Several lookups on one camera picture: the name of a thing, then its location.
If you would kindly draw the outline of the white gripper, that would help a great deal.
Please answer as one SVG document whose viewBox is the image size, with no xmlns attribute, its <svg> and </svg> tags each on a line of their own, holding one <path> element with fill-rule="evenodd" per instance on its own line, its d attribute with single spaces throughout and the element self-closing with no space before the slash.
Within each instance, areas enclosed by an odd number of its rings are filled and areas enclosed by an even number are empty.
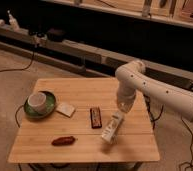
<svg viewBox="0 0 193 171">
<path fill-rule="evenodd" d="M 136 98 L 136 92 L 133 91 L 131 94 L 125 94 L 124 92 L 117 92 L 117 107 L 119 111 L 128 115 L 132 112 L 132 106 Z"/>
</svg>

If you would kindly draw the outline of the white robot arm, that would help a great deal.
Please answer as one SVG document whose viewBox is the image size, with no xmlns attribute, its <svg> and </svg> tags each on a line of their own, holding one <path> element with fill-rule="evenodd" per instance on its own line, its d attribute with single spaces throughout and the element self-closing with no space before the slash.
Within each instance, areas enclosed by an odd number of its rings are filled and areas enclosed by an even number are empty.
<svg viewBox="0 0 193 171">
<path fill-rule="evenodd" d="M 193 92 L 147 77 L 145 70 L 145 64 L 141 60 L 133 60 L 116 69 L 115 77 L 119 81 L 118 108 L 124 112 L 129 111 L 133 106 L 136 91 L 139 90 L 193 123 Z"/>
</svg>

